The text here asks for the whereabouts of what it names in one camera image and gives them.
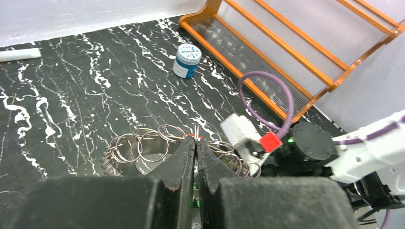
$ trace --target table surface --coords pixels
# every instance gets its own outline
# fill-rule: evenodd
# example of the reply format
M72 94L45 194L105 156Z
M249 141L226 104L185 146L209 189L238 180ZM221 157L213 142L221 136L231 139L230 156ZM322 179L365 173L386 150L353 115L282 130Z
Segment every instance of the table surface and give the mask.
M1 48L38 47L42 58L0 63L0 227L12 222L24 195L46 177L104 176L109 141L138 127L194 123L207 139L222 139L219 124L244 108L236 77L203 49L195 77L175 76L177 47L196 42L178 17ZM250 95L265 119L280 119ZM316 108L302 120L332 135L341 130Z

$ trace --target small container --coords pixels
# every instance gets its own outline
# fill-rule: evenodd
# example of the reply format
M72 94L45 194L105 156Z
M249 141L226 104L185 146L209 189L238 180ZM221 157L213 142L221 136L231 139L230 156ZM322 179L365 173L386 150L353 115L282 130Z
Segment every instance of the small container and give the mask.
M176 53L173 72L176 76L190 79L194 76L201 59L201 50L192 44L181 44Z

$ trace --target white wall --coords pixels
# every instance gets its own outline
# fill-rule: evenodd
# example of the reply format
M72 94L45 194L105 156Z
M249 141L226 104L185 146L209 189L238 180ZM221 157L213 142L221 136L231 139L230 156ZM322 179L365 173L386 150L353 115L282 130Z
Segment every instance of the white wall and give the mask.
M151 21L205 0L0 0L0 47Z
M352 131L405 108L405 34L364 61L317 107Z

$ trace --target black foam pad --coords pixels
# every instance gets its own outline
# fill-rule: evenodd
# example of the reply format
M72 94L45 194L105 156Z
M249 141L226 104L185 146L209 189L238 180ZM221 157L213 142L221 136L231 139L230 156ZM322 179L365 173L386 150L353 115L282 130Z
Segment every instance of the black foam pad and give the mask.
M354 229L358 224L339 185L322 177L222 179L217 225L228 229Z

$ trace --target purple cable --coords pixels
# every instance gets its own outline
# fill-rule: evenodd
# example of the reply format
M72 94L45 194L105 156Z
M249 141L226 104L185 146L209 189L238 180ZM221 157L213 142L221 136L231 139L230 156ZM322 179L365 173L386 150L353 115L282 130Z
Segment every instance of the purple cable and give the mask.
M402 116L399 121L402 123L405 123L405 115ZM386 133L391 132L399 127L400 126L397 122L391 123L388 126L367 135L366 140L372 140L377 137L383 136ZM353 144L358 144L358 143L362 143L362 142L363 142L363 140L361 138L352 138L352 139L347 139L347 140L342 140L342 141L335 141L334 143L335 143L335 146L341 146L341 145L353 145Z
M384 217L383 224L381 225L380 229L385 229L385 228L387 228L388 220L389 220L389 218L390 218L390 214L391 214L391 210L390 210L390 209L387 209L387 211L385 212L385 217Z
M268 121L266 121L264 118L259 116L256 113L256 111L253 110L253 108L250 107L247 104L245 96L243 95L243 92L242 92L242 87L243 87L243 81L245 79L250 78L250 77L262 77L262 78L271 80L275 84L277 84L281 88L281 90L284 92L284 94L286 95L286 98L287 98L287 118L284 121L281 128L277 127L277 126L270 125ZM253 117L257 118L261 123L263 123L268 128L277 130L278 132L277 132L276 136L279 139L283 138L287 134L287 132L289 131L289 129L291 127L292 116L293 116L293 113L294 113L294 99L293 99L291 91L287 87L287 85L282 80L280 80L277 76L275 76L273 74L256 71L256 72L246 73L244 76L242 76L242 78L239 79L236 87L239 90L239 96L241 97L243 104L245 105L246 109L248 111L250 111L250 113L252 113Z

